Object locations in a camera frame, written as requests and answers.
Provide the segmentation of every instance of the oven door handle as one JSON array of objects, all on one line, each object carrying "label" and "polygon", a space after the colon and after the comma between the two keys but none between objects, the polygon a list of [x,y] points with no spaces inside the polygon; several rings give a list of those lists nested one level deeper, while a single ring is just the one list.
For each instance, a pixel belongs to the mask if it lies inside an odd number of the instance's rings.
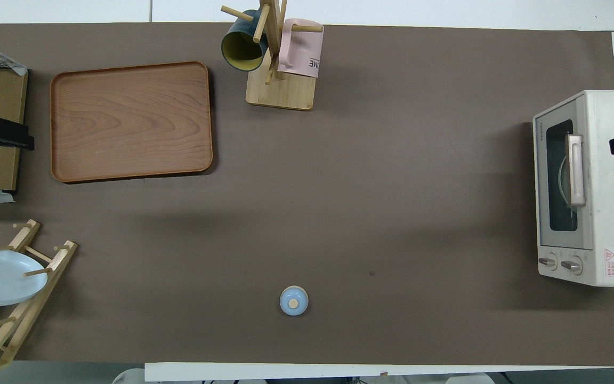
[{"label": "oven door handle", "polygon": [[565,136],[565,151],[568,156],[568,175],[570,175],[570,190],[568,204],[570,206],[585,206],[587,199],[584,195],[584,173],[582,167],[582,143],[584,136],[581,134],[568,134]]}]

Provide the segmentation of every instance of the mug handle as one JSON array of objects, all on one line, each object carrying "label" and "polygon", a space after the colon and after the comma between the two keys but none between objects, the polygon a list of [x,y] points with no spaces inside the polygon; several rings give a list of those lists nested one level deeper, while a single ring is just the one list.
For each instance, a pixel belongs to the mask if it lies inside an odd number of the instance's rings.
[{"label": "mug handle", "polygon": [[293,66],[288,58],[288,51],[290,51],[290,37],[293,34],[293,25],[295,25],[294,21],[283,24],[281,48],[278,50],[278,61],[287,66],[287,68]]}]

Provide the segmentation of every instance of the mug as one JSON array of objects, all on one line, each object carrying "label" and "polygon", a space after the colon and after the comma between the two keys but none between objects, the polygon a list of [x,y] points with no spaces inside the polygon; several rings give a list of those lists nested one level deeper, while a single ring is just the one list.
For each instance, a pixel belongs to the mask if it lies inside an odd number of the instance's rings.
[{"label": "mug", "polygon": [[244,14],[251,15],[253,21],[238,18],[231,25],[222,39],[222,56],[232,67],[251,71],[262,64],[266,53],[266,34],[262,34],[259,43],[253,42],[253,35],[260,19],[260,10],[247,10]]},{"label": "mug", "polygon": [[312,20],[287,19],[283,22],[281,48],[278,51],[278,71],[296,75],[319,77],[321,45],[324,32],[295,32],[293,25],[324,28]]}]

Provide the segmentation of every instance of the oven window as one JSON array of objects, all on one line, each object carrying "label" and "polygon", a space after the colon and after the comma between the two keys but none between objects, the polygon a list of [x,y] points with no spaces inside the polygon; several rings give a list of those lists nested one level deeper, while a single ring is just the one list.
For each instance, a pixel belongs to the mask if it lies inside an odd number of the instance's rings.
[{"label": "oven window", "polygon": [[577,212],[568,205],[568,161],[565,136],[572,134],[572,120],[546,130],[546,167],[548,167],[548,217],[553,231],[576,231]]}]

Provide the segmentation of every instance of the warning label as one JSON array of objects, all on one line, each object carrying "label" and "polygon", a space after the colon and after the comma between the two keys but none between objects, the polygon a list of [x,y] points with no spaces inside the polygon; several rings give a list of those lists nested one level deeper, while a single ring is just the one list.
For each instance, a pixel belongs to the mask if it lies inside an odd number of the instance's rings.
[{"label": "warning label", "polygon": [[606,277],[614,277],[614,253],[604,248]]}]

